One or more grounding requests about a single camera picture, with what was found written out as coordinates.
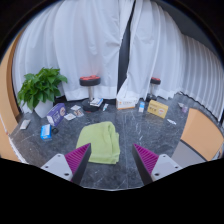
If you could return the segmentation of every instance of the pink object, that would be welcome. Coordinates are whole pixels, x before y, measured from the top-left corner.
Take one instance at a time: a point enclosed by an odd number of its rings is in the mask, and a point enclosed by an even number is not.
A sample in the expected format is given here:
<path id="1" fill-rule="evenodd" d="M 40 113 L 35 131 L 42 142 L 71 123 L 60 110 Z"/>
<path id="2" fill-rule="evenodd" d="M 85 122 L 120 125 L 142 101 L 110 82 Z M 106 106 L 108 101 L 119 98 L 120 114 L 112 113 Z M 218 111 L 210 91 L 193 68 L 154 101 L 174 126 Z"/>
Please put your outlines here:
<path id="1" fill-rule="evenodd" d="M 72 174 L 74 174 L 78 169 L 89 146 L 90 144 L 83 145 L 65 155 L 65 159 L 72 171 Z"/>
<path id="2" fill-rule="evenodd" d="M 183 106 L 183 107 L 182 107 L 182 111 L 183 111 L 184 113 L 187 112 L 187 109 L 188 109 L 188 107 L 186 107 L 186 106 Z"/>
<path id="3" fill-rule="evenodd" d="M 143 148 L 137 144 L 134 144 L 134 146 L 146 170 L 151 175 L 152 170 L 155 167 L 157 160 L 159 159 L 159 156 L 154 152 L 150 151 L 149 149 Z"/>

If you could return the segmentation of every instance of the green leaves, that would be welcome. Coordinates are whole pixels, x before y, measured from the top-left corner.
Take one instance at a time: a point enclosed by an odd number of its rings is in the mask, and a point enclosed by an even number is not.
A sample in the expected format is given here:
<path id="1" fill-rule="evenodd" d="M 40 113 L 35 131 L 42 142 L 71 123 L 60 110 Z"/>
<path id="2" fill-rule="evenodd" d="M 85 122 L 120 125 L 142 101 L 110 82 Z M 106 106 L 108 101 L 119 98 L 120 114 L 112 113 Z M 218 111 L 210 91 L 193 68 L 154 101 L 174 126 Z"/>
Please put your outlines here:
<path id="1" fill-rule="evenodd" d="M 68 82 L 67 78 L 66 78 L 65 76 L 63 76 L 63 75 L 58 75 L 57 78 L 58 78 L 59 80 L 61 80 L 61 81 L 66 82 L 66 83 Z"/>
<path id="2" fill-rule="evenodd" d="M 26 80 L 32 80 L 34 78 L 34 74 L 29 73 L 27 75 L 24 75 L 24 77 Z"/>
<path id="3" fill-rule="evenodd" d="M 24 75 L 25 81 L 18 92 L 17 102 L 19 106 L 27 103 L 32 110 L 40 101 L 54 102 L 55 96 L 61 96 L 58 85 L 61 82 L 68 82 L 67 78 L 59 74 L 60 69 L 42 68 L 37 74 Z"/>
<path id="4" fill-rule="evenodd" d="M 56 79 L 56 77 L 47 77 L 48 81 L 52 84 L 54 82 L 54 80 Z"/>

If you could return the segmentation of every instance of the red stool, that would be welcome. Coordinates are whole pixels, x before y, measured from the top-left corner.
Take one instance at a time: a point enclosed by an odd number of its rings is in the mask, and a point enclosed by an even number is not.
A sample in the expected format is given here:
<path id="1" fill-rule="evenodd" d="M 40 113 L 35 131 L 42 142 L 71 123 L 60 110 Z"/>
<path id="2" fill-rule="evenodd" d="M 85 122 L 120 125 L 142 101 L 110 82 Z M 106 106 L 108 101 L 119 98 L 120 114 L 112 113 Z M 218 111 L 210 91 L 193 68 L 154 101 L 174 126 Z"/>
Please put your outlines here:
<path id="1" fill-rule="evenodd" d="M 154 78 L 152 77 L 151 78 L 151 81 L 150 81 L 150 94 L 148 93 L 147 94 L 147 97 L 146 97 L 146 102 L 149 102 L 150 100 L 155 100 L 157 101 L 157 97 L 154 95 L 154 85 L 160 85 L 161 83 L 161 80 L 158 79 L 158 78 Z"/>
<path id="2" fill-rule="evenodd" d="M 101 82 L 100 77 L 96 76 L 96 75 L 80 77 L 80 79 L 79 79 L 80 85 L 81 86 L 87 86 L 88 90 L 89 90 L 89 99 L 86 99 L 82 102 L 83 110 L 90 111 L 90 112 L 95 112 L 99 109 L 98 107 L 91 106 L 90 102 L 93 101 L 92 86 L 99 85 L 100 82 Z"/>

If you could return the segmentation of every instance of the potted plant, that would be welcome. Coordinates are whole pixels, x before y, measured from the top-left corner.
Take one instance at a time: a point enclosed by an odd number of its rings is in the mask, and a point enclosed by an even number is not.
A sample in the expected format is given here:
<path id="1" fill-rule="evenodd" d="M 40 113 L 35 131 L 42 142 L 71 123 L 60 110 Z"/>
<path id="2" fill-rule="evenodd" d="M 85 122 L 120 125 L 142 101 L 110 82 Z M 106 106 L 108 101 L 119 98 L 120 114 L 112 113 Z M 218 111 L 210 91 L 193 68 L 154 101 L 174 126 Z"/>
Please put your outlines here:
<path id="1" fill-rule="evenodd" d="M 27 103 L 27 106 L 41 117 L 45 117 L 53 107 L 56 96 L 61 96 L 58 84 L 62 81 L 67 83 L 67 78 L 59 74 L 60 69 L 42 68 L 37 74 L 24 75 L 25 81 L 18 92 L 17 101 L 19 106 Z"/>

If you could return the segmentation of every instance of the wall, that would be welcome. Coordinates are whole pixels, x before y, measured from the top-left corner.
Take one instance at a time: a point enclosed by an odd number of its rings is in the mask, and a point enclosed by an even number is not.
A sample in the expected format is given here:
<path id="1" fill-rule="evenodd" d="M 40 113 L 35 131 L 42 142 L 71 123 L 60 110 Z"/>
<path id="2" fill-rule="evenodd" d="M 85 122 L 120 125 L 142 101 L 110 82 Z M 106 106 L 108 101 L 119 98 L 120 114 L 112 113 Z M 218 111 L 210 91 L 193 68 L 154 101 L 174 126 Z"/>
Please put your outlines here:
<path id="1" fill-rule="evenodd" d="M 173 18 L 173 20 L 179 27 L 182 34 L 194 38 L 195 40 L 204 44 L 209 50 L 211 50 L 216 56 L 218 56 L 217 51 L 215 50 L 209 38 L 192 19 L 190 19 L 187 15 L 185 15 L 183 12 L 176 9 L 169 3 L 166 3 L 161 0 L 152 0 L 152 1 L 156 2 L 163 8 L 163 10 L 169 13 L 169 15 Z"/>
<path id="2" fill-rule="evenodd" d="M 12 60 L 16 44 L 23 30 L 13 40 L 0 65 L 0 115 L 2 118 L 0 120 L 0 155 L 4 159 L 17 162 L 19 160 L 9 143 L 5 128 L 7 133 L 11 134 L 18 124 L 16 117 L 19 115 L 19 111 L 15 102 L 12 86 Z"/>

